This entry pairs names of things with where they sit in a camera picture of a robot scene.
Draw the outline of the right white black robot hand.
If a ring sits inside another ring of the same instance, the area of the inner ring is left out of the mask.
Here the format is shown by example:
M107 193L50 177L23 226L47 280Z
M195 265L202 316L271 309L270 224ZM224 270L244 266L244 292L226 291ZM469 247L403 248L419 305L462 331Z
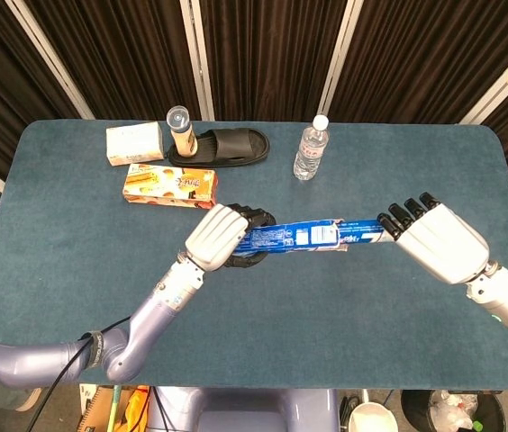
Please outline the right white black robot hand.
M377 222L398 247L446 284L475 279L489 261L489 246L480 233L430 193L390 204Z

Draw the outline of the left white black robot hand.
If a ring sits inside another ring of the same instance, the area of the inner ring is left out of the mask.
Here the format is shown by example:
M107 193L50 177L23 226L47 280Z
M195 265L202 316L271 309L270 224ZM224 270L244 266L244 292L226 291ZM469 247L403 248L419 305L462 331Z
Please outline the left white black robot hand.
M275 217L260 208L237 203L216 204L186 239L186 255L205 272L226 266L249 268L259 264L268 252L235 256L234 250L254 228L274 226Z

